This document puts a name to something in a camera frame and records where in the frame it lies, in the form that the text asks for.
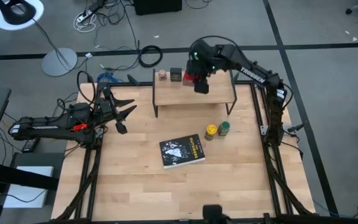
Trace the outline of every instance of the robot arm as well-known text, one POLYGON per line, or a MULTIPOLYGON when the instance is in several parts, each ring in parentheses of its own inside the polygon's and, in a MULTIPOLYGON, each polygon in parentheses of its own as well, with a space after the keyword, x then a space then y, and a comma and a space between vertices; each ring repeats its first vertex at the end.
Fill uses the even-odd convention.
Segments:
POLYGON ((118 111, 117 107, 128 105, 134 100, 115 99, 107 83, 99 83, 95 94, 93 105, 91 103, 70 105, 59 117, 23 117, 12 125, 9 134, 15 140, 54 138, 90 145, 94 143, 95 129, 112 120, 116 120, 119 133, 127 133, 122 122, 136 105, 123 111, 118 111))
POLYGON ((259 87, 266 89, 270 110, 266 138, 270 145, 279 146, 284 134, 282 114, 287 91, 278 74, 258 66, 256 61, 248 60, 237 45, 211 47, 202 39, 197 40, 191 46, 186 66, 186 73, 193 77, 195 82, 195 92, 207 94, 209 86, 206 78, 220 69, 238 70, 253 79, 259 87))

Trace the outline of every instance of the lamp base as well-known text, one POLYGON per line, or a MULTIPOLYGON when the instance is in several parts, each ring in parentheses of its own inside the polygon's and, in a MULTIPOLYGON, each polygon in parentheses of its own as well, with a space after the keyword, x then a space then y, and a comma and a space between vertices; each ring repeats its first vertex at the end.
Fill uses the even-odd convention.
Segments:
POLYGON ((68 48, 59 48, 58 50, 67 63, 65 63, 65 60, 60 55, 58 56, 55 50, 49 52, 42 60, 42 71, 53 77, 59 77, 70 72, 78 61, 74 50, 68 48))

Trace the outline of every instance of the yellow can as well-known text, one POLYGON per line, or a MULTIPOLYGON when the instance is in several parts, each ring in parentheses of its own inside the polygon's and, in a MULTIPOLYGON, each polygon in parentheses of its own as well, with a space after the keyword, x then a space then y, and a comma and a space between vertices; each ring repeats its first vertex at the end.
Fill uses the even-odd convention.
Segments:
POLYGON ((208 125, 206 128, 205 136, 204 138, 208 141, 211 141, 214 139, 216 131, 218 131, 217 127, 213 124, 208 125))

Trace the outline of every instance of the power strip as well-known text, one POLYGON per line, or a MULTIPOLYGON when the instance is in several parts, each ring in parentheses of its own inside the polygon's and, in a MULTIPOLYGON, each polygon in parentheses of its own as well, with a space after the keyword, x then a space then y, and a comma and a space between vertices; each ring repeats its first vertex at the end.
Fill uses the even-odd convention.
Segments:
POLYGON ((89 18, 89 16, 92 16, 92 11, 90 11, 89 9, 86 10, 85 12, 85 16, 84 15, 81 15, 80 17, 77 18, 77 22, 82 22, 84 21, 85 19, 89 18))

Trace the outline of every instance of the book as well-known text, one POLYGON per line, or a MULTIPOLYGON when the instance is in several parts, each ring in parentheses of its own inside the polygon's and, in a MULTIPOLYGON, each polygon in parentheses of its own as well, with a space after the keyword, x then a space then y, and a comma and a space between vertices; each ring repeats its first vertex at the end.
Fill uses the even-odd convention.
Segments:
POLYGON ((164 169, 174 168, 205 160, 198 134, 160 142, 164 169))

